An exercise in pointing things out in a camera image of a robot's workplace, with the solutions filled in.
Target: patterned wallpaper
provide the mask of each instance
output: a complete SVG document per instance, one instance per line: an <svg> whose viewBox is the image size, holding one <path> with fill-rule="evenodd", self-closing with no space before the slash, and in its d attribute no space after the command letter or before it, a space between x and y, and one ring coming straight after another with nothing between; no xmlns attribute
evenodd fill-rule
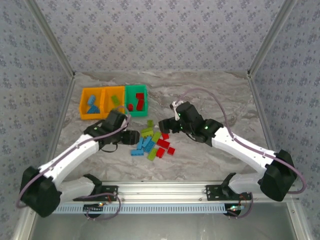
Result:
<svg viewBox="0 0 320 240"><path fill-rule="evenodd" d="M46 157L69 79L23 0L0 1L0 239L13 234L23 171Z"/></svg>
<svg viewBox="0 0 320 240"><path fill-rule="evenodd" d="M38 0L74 71L247 70L283 0Z"/></svg>
<svg viewBox="0 0 320 240"><path fill-rule="evenodd" d="M320 240L320 2L300 0L254 77L277 148L289 150L308 188L302 197Z"/></svg>

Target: blue block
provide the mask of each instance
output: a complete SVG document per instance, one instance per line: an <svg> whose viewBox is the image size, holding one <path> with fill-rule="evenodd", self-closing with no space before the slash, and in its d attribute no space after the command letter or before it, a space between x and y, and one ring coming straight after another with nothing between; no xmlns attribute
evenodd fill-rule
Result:
<svg viewBox="0 0 320 240"><path fill-rule="evenodd" d="M144 151L141 149L141 150L131 150L131 156L143 156L145 153Z"/></svg>
<svg viewBox="0 0 320 240"><path fill-rule="evenodd" d="M100 110L97 106L93 105L90 109L86 112L87 114L99 114Z"/></svg>
<svg viewBox="0 0 320 240"><path fill-rule="evenodd" d="M148 145L144 148L144 151L149 154L155 145L156 143L154 141L150 141Z"/></svg>
<svg viewBox="0 0 320 240"><path fill-rule="evenodd" d="M136 146L136 149L141 150L142 149L142 143L144 142L144 138L140 137L140 141L138 143L138 145Z"/></svg>
<svg viewBox="0 0 320 240"><path fill-rule="evenodd" d="M96 96L95 96L95 95L91 95L91 96L89 97L89 100L88 100L88 105L89 105L89 106L94 105L94 104L95 104L95 100L96 100Z"/></svg>
<svg viewBox="0 0 320 240"><path fill-rule="evenodd" d="M151 136L147 136L146 139L143 141L142 147L145 148L148 143L151 141L152 137Z"/></svg>

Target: red block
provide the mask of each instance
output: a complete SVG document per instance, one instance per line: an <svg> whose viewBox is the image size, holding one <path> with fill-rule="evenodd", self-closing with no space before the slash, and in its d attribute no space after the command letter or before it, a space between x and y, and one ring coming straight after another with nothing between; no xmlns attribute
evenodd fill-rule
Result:
<svg viewBox="0 0 320 240"><path fill-rule="evenodd" d="M135 94L135 97L136 97L137 99L145 100L145 94L144 94L143 92L137 92L137 93Z"/></svg>
<svg viewBox="0 0 320 240"><path fill-rule="evenodd" d="M162 133L162 138L163 138L163 140L169 139L169 134L168 133Z"/></svg>
<svg viewBox="0 0 320 240"><path fill-rule="evenodd" d="M158 157L158 158L160 158L160 159L162 159L162 157L164 156L164 154L165 154L165 151L166 150L164 150L163 148L159 148L158 149L158 151L156 151L156 156Z"/></svg>
<svg viewBox="0 0 320 240"><path fill-rule="evenodd" d="M173 155L175 153L175 149L173 147L169 147L168 154Z"/></svg>
<svg viewBox="0 0 320 240"><path fill-rule="evenodd" d="M157 142L156 142L157 145L159 145L160 147L163 147L164 149L168 149L169 145L170 145L170 142L168 141L165 141L165 140L162 140L162 139L159 139Z"/></svg>
<svg viewBox="0 0 320 240"><path fill-rule="evenodd" d="M138 104L136 105L137 111L142 111L145 104L145 100L139 99Z"/></svg>
<svg viewBox="0 0 320 240"><path fill-rule="evenodd" d="M127 108L130 112L132 112L134 110L134 105L132 103L129 103Z"/></svg>

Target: gray marble table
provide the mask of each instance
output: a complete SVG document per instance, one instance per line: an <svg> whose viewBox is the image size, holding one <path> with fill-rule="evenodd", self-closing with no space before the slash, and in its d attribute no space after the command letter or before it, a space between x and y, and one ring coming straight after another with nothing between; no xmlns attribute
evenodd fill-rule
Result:
<svg viewBox="0 0 320 240"><path fill-rule="evenodd" d="M267 147L258 112L245 77L216 71L160 71L160 72L92 72L76 73L75 86L64 119L56 154L69 147L94 123L81 120L79 102L82 88L145 84L148 90L148 116L133 117L128 129L140 131L147 120L158 121L173 117L170 103L186 90L202 87L212 91L225 108L232 131L262 147ZM193 92L185 97L204 118L224 123L217 103L206 93ZM170 134L174 156L149 161L147 156L130 155L134 146L120 145L114 153L99 151L81 163L67 180L90 173L101 180L223 180L229 173L251 173L254 170L236 157L222 150L196 143L183 133Z"/></svg>

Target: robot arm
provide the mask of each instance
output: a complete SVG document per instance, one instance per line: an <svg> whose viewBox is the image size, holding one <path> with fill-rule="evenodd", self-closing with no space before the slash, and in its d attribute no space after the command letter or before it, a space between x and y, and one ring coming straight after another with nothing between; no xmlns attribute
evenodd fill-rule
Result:
<svg viewBox="0 0 320 240"><path fill-rule="evenodd" d="M87 127L80 138L55 159L39 168L28 167L23 173L20 191L27 184L30 184L29 182L36 176L42 175L25 190L21 201L41 217L47 217L60 203L72 201L82 196L99 194L102 183L90 174L74 181L63 182L63 180L80 163L105 145L137 144L140 134L134 130L126 130L124 126L126 119L125 114L112 110L106 119ZM120 128L122 128L121 131L110 134Z"/></svg>
<svg viewBox="0 0 320 240"><path fill-rule="evenodd" d="M264 149L235 134L232 138L228 129L222 123L213 119L203 119L195 106L188 101L179 101L177 104L173 102L170 107L174 110L174 117L159 122L161 132L183 132L189 137L191 136L196 142L206 143L210 147L232 154L256 170L257 173L252 174L229 174L223 183L224 192L241 194L262 191L275 201L281 202L284 199L297 175L281 163L238 144L234 141L234 138L252 149L275 156L294 166L289 153L284 150L276 153Z"/></svg>

